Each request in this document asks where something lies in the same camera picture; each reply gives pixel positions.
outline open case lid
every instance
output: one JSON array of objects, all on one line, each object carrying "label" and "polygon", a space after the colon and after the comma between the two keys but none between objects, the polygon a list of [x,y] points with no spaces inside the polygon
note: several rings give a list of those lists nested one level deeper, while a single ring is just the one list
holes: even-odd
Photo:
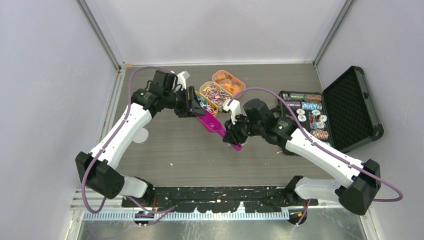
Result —
[{"label": "open case lid", "polygon": [[350,152],[383,136],[364,70],[351,66],[322,91],[333,147]]}]

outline plastic container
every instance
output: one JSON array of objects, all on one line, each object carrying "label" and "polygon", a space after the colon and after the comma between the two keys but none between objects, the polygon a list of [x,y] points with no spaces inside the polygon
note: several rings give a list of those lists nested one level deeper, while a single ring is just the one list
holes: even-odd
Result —
[{"label": "plastic container", "polygon": [[233,96],[246,89],[246,84],[244,82],[225,70],[215,72],[215,74],[212,75],[212,81]]},{"label": "plastic container", "polygon": [[208,104],[210,104],[212,106],[212,108],[216,108],[216,111],[214,113],[210,112],[210,114],[212,114],[214,117],[216,117],[217,114],[218,114],[218,109],[219,109],[218,105],[216,105],[214,102],[212,102],[211,100],[209,100],[207,97],[203,96],[203,94],[201,94],[198,91],[196,91],[196,95],[198,97],[204,99]]},{"label": "plastic container", "polygon": [[[213,81],[207,81],[205,82],[199,89],[200,94],[202,94],[203,97],[209,99],[207,96],[205,96],[202,92],[205,91],[210,85],[215,84],[215,88],[219,89],[220,91],[224,92],[225,94],[228,95],[229,99],[231,99],[233,97],[233,95],[231,93],[228,93],[227,91],[225,91],[222,87],[220,87],[218,84],[216,84]],[[223,111],[223,103],[225,102],[225,100],[227,100],[227,98],[224,97],[219,97],[215,100],[215,98],[209,99],[211,102],[213,102],[214,104],[216,104],[218,106],[218,111],[222,112]]]}]

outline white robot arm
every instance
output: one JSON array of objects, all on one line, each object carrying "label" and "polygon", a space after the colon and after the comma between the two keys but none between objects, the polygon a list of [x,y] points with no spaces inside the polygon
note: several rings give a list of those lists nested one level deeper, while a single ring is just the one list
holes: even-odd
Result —
[{"label": "white robot arm", "polygon": [[194,87],[187,88],[186,79],[189,76],[186,71],[175,75],[157,70],[148,89],[135,91],[131,98],[130,111],[127,106],[115,126],[90,153],[80,152],[75,158],[81,182],[88,165],[94,159],[93,154],[100,153],[88,173],[88,187],[108,199],[117,195],[133,196],[138,198],[140,203],[143,203],[143,199],[146,202],[151,199],[153,186],[149,182],[121,175],[116,168],[134,136],[161,110],[174,109],[180,118],[205,114],[196,100]]},{"label": "white robot arm", "polygon": [[255,98],[244,106],[246,115],[241,114],[240,102],[227,100],[223,111],[231,111],[230,120],[225,122],[226,135],[223,141],[231,144],[243,144],[247,137],[261,136],[268,143],[278,145],[311,161],[334,179],[309,179],[295,176],[286,187],[287,199],[296,202],[298,199],[321,199],[339,202],[346,209],[358,215],[364,215],[376,196],[381,184],[376,180],[360,173],[351,165],[366,169],[380,176],[380,166],[369,159],[362,162],[359,159],[343,154],[329,145],[324,144],[311,134],[308,136],[335,156],[350,162],[343,164],[311,144],[302,131],[288,118],[276,118],[267,105]]}]

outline wooden table surface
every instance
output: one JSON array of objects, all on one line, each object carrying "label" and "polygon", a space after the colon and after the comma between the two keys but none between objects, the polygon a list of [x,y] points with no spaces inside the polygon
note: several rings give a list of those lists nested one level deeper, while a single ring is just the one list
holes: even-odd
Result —
[{"label": "wooden table surface", "polygon": [[[188,86],[196,90],[218,70],[226,70],[242,80],[247,87],[321,92],[321,85],[312,64],[244,64],[164,67],[176,73],[188,71]],[[135,68],[126,70],[115,121],[122,115],[128,101],[128,82]],[[154,75],[146,69],[135,74],[132,91],[144,88]],[[251,91],[239,100],[243,104],[259,98],[274,108],[275,97],[266,92]],[[229,114],[218,113],[222,124]],[[263,186],[286,185],[293,176],[312,179],[331,178],[300,156],[287,156],[278,146],[260,136],[249,137],[242,151],[235,151],[216,133],[207,132],[196,117],[178,118],[171,109],[159,112],[145,128],[149,138],[144,144],[131,143],[117,170],[135,176],[154,186]]]}]

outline black carrying case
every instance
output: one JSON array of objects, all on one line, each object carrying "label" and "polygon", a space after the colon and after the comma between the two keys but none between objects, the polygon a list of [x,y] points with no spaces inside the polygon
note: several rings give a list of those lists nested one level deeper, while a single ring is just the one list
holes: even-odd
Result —
[{"label": "black carrying case", "polygon": [[[369,142],[380,139],[384,134],[383,125],[371,100],[367,87],[364,70],[358,66],[351,66],[331,85],[318,92],[281,91],[283,94],[302,93],[321,95],[322,114],[327,115],[324,131],[328,132],[328,140],[333,148],[348,153]],[[290,115],[286,107],[279,102],[280,113]],[[301,122],[302,126],[311,131],[309,119]],[[282,150],[287,155],[294,155],[287,149]]]}]

